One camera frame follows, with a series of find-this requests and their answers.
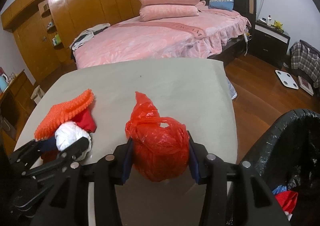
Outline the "white bathroom scale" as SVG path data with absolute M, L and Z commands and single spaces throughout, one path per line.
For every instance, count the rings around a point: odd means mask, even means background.
M 296 83 L 296 81 L 293 79 L 293 77 L 289 73 L 283 72 L 280 70 L 275 70 L 275 73 L 276 73 L 277 77 L 280 79 L 283 86 L 290 88 L 290 89 L 295 89 L 295 90 L 299 89 L 298 84 Z

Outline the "clothes pile on bed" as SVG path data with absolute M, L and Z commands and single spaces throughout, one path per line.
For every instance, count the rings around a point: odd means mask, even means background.
M 75 56 L 74 56 L 75 50 L 83 46 L 85 43 L 93 39 L 95 35 L 103 32 L 105 29 L 109 28 L 110 26 L 111 26 L 110 23 L 103 23 L 82 31 L 69 46 L 69 48 L 71 49 L 71 59 L 76 62 Z

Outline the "pink bed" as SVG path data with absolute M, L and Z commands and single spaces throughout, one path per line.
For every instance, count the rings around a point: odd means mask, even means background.
M 78 69 L 139 59 L 208 58 L 250 27 L 236 11 L 207 7 L 193 17 L 147 22 L 135 17 L 95 35 L 73 55 Z

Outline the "black trash bin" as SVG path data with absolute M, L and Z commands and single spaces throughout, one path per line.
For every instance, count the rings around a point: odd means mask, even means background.
M 243 158 L 270 188 L 291 225 L 319 225 L 319 114 L 280 116 Z

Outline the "orange knitted cloth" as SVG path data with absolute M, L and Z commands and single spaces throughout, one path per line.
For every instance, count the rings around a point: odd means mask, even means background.
M 93 101 L 94 93 L 91 89 L 87 89 L 70 101 L 53 105 L 36 128 L 34 139 L 36 141 L 47 140 L 50 136 L 53 136 L 61 124 L 71 121 L 76 115 L 86 110 Z

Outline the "white small stool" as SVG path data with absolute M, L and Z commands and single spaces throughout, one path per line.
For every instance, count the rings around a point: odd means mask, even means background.
M 36 104 L 39 104 L 40 100 L 44 97 L 45 93 L 44 91 L 41 89 L 41 86 L 38 85 L 32 95 L 31 95 L 31 100 L 33 100 Z

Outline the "wooden wardrobe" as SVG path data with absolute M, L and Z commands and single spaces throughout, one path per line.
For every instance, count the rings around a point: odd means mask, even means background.
M 42 82 L 70 61 L 69 45 L 83 30 L 139 14 L 138 0 L 15 0 L 1 15 L 14 35 L 31 81 Z

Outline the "yellow plush toy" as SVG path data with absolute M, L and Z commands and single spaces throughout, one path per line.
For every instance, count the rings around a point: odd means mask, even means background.
M 283 30 L 283 24 L 279 21 L 274 20 L 274 23 L 272 24 L 272 27 L 274 27 L 276 30 L 280 32 L 284 32 Z

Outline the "lower pink pillow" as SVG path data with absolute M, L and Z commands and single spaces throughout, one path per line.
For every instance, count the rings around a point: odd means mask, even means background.
M 141 7 L 139 11 L 141 21 L 153 21 L 163 18 L 179 18 L 198 16 L 198 9 L 194 5 L 158 4 Z

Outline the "red plastic bag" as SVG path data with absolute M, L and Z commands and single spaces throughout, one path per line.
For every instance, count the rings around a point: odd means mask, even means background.
M 125 134 L 133 142 L 136 170 L 152 182 L 179 177 L 189 162 L 189 139 L 185 124 L 160 116 L 151 99 L 135 93 L 136 104 Z

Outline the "plaid shirt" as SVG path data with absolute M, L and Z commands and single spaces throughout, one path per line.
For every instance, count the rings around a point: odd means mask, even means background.
M 300 69 L 313 81 L 314 88 L 319 88 L 319 50 L 304 40 L 295 42 L 289 49 L 291 69 Z

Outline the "white plastic bag ball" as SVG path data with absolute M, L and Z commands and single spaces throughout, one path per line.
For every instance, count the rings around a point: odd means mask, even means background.
M 92 149 L 92 139 L 90 134 L 77 126 L 75 122 L 68 121 L 61 124 L 55 132 L 56 147 L 59 151 L 64 151 L 70 147 L 73 143 L 82 137 L 88 139 L 88 148 L 82 152 L 81 156 L 76 159 L 76 161 L 82 161 L 86 158 L 87 153 Z

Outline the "blue electric kettle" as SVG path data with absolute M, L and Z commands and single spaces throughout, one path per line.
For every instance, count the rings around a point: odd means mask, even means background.
M 0 88 L 1 88 L 1 92 L 4 92 L 6 90 L 6 88 L 8 87 L 9 82 L 8 82 L 8 77 L 6 74 L 1 74 L 0 75 Z

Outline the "white lotion bottle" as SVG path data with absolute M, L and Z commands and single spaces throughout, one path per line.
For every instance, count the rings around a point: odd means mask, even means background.
M 272 25 L 272 18 L 270 15 L 268 15 L 268 18 L 267 18 L 267 25 L 270 27 Z

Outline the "black nightstand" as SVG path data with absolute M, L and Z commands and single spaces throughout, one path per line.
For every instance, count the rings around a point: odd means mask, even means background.
M 272 26 L 256 21 L 248 53 L 281 69 L 289 47 L 290 36 Z

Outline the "wooden side cabinet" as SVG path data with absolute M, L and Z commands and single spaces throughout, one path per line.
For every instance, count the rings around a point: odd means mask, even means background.
M 7 155 L 14 152 L 18 138 L 36 106 L 31 99 L 33 91 L 34 86 L 22 71 L 1 94 L 1 136 Z

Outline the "red knit gloves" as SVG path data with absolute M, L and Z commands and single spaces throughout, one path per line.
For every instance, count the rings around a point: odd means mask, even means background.
M 75 122 L 77 126 L 81 127 L 82 129 L 87 131 L 89 134 L 94 133 L 97 129 L 97 125 L 95 123 L 95 120 L 92 117 L 90 108 L 87 108 L 86 110 L 76 115 L 71 121 Z M 48 163 L 50 161 L 55 160 L 59 151 L 56 147 L 55 136 L 54 138 L 50 138 L 48 140 L 48 143 L 50 143 L 51 146 L 49 146 L 49 149 L 45 150 L 44 153 L 41 155 L 41 159 L 43 160 L 43 163 Z

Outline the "pink framed scale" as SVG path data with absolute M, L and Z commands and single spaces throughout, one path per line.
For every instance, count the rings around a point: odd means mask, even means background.
M 302 76 L 298 76 L 298 82 L 299 82 L 300 87 L 304 91 L 306 91 L 311 96 L 314 95 L 313 88 L 312 88 L 311 84 L 306 79 L 304 79 Z

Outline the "blue cushion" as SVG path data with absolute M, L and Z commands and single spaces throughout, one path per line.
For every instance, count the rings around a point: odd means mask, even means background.
M 232 11 L 234 0 L 209 0 L 209 8 Z

